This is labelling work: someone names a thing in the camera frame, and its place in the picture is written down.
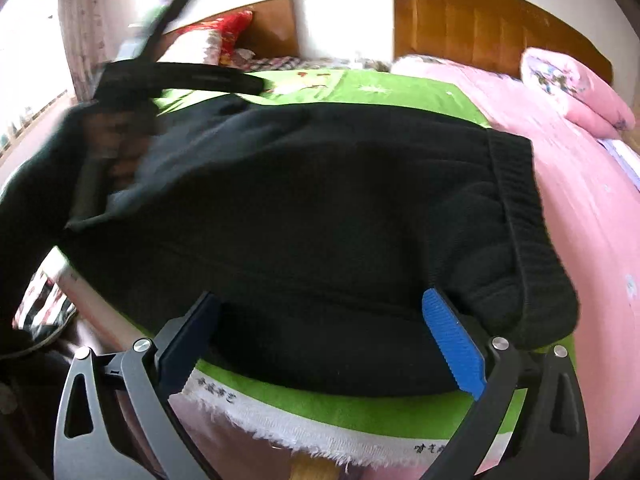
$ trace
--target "green bedspread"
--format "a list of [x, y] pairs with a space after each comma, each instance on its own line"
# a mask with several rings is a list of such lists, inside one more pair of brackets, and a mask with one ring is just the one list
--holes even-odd
[[[255, 75], [268, 79], [270, 87], [260, 96], [242, 97], [258, 104], [340, 102], [395, 105], [439, 112], [489, 127], [480, 110], [457, 86], [449, 83], [368, 71], [306, 70]], [[161, 113], [169, 113], [219, 95], [222, 93], [169, 90], [156, 103]], [[571, 338], [563, 343], [573, 354]], [[463, 392], [380, 399], [330, 396], [255, 381], [203, 361], [198, 363], [198, 369], [219, 383], [286, 412], [333, 426], [385, 436], [448, 439], [472, 402], [471, 397]], [[523, 400], [523, 390], [514, 394], [501, 433], [513, 431]]]

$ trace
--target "window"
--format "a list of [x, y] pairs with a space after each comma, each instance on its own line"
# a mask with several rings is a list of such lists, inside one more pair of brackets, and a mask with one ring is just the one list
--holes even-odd
[[72, 88], [58, 0], [9, 0], [0, 11], [0, 154]]

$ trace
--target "white fringe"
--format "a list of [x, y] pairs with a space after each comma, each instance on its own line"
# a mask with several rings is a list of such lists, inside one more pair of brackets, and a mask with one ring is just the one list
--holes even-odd
[[[381, 436], [310, 420], [246, 396], [198, 370], [191, 373], [182, 393], [212, 418], [223, 414], [254, 438], [329, 458], [339, 465], [422, 466], [426, 469], [448, 442]], [[510, 437], [511, 433], [496, 437], [483, 465], [493, 465], [500, 460]]]

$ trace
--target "pink pillow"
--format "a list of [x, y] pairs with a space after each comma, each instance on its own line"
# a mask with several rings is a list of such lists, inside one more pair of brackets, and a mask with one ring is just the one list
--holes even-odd
[[560, 90], [546, 92], [545, 89], [540, 87], [535, 74], [527, 75], [524, 71], [522, 72], [522, 82], [533, 92], [542, 94], [549, 104], [567, 121], [587, 130], [593, 137], [597, 139], [620, 138], [620, 134], [611, 124], [586, 104], [571, 97], [567, 92]]
[[567, 54], [528, 48], [520, 64], [522, 80], [548, 94], [564, 92], [585, 104], [617, 130], [633, 130], [631, 108], [598, 75]]

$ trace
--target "black sweatshirt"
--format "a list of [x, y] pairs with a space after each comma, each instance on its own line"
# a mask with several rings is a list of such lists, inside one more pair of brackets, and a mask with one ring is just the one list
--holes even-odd
[[151, 332], [210, 290], [226, 301], [214, 364], [358, 396], [455, 389], [420, 314], [431, 286], [520, 348], [575, 326], [523, 137], [412, 108], [224, 96], [162, 116], [136, 184], [61, 238], [77, 126], [71, 114], [2, 199], [17, 234], [2, 288], [24, 290], [56, 242]]

